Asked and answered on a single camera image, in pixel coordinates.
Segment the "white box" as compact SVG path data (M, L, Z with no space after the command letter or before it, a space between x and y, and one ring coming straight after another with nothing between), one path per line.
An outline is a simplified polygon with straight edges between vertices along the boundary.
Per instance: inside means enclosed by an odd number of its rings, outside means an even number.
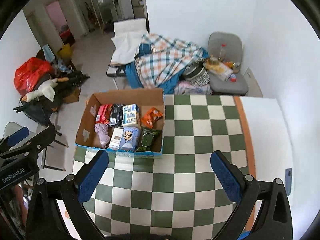
M115 127L109 142L109 148L113 150L117 150L119 148L121 138L123 136L123 128L117 128Z

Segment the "purple fluffy towel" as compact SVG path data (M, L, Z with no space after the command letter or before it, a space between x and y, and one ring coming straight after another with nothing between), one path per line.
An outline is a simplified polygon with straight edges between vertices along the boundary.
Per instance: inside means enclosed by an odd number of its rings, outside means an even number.
M94 126L94 130L98 134L101 147L107 148L107 145L110 142L110 136L108 135L108 125L96 123Z

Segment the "light blue tissue pack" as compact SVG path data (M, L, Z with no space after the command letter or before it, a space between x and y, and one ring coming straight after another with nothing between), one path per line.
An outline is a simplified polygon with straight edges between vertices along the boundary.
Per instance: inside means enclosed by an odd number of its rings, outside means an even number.
M121 136L119 149L135 151L140 140L141 130L137 127L125 127Z

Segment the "red snack packet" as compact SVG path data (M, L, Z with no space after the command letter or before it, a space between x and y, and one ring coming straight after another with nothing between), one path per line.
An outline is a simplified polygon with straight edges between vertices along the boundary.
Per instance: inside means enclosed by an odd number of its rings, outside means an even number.
M112 108L112 104L101 105L99 107L95 122L97 124L109 124Z

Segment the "green snack packet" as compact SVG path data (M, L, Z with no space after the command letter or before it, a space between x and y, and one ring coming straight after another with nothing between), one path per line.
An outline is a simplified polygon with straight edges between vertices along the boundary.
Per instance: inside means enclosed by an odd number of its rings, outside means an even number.
M137 152L150 151L155 139L160 134L161 134L160 130L143 127L142 136L136 151Z

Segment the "orange snack packet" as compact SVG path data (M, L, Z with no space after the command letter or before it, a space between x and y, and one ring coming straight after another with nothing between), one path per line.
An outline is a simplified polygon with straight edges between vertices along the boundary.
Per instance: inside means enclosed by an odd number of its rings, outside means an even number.
M149 129L153 129L154 123L156 123L161 118L163 118L163 113L155 107L152 107L146 114L142 116L141 123L143 126Z

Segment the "grey stool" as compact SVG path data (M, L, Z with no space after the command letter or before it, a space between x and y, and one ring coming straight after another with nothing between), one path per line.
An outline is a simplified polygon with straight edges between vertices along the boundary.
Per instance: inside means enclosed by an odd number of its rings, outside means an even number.
M51 143L64 145L55 137L56 129L54 125L49 125L36 134L15 122L8 123L1 139L1 166L9 164L23 155L29 155L36 160L40 169L48 168L64 171L64 168L46 165L47 148Z

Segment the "black snack packet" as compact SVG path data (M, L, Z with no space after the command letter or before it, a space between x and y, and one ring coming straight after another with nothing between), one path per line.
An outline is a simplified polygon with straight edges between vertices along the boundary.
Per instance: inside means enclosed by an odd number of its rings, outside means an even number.
M109 118L109 126L122 128L123 126L123 107L122 104L113 104Z

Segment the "cardboard box blue print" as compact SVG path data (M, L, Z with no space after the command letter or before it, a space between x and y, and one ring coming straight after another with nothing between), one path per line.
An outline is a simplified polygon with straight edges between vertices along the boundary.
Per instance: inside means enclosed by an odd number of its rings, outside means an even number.
M164 92L161 88L93 93L75 144L129 157L162 155Z

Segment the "green white checkered mat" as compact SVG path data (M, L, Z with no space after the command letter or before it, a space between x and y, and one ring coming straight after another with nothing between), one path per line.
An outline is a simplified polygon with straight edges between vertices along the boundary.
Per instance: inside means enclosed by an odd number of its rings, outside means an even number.
M154 233L210 239L235 208L210 166L219 150L248 172L240 100L233 96L168 95L162 155L109 155L84 207L105 235Z

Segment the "small red white bottle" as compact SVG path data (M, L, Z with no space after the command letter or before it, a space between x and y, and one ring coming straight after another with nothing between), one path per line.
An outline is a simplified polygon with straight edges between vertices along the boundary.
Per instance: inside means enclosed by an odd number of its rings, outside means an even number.
M235 74L231 74L229 80L231 82L236 82L237 81L236 75Z

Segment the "pink floral cushion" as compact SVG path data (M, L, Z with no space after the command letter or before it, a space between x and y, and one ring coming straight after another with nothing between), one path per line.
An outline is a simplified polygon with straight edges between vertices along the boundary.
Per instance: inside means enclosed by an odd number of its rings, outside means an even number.
M191 85L188 81L181 81L174 88L174 94L175 95L191 95L191 94L210 95L212 94L212 90L209 84L196 87Z

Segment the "yellow white snack bag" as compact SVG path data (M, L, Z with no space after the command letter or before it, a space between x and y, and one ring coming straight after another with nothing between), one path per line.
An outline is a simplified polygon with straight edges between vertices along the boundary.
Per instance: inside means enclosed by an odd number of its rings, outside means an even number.
M222 81L227 81L233 74L231 68L227 67L223 63L211 64L208 61L203 64L204 68Z

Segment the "plaid blanket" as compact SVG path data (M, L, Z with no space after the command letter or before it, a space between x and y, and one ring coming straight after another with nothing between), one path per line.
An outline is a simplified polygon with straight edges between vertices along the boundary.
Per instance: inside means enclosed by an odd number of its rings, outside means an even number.
M164 94L174 94L185 69L207 57L207 51L193 42L146 33L125 74L133 89L161 88Z

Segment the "black white patterned hat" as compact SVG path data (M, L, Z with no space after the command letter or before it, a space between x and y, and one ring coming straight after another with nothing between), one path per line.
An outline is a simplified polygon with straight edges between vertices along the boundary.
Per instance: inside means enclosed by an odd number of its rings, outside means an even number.
M203 66L187 66L183 72L183 78L192 86L202 87L209 83L210 77Z

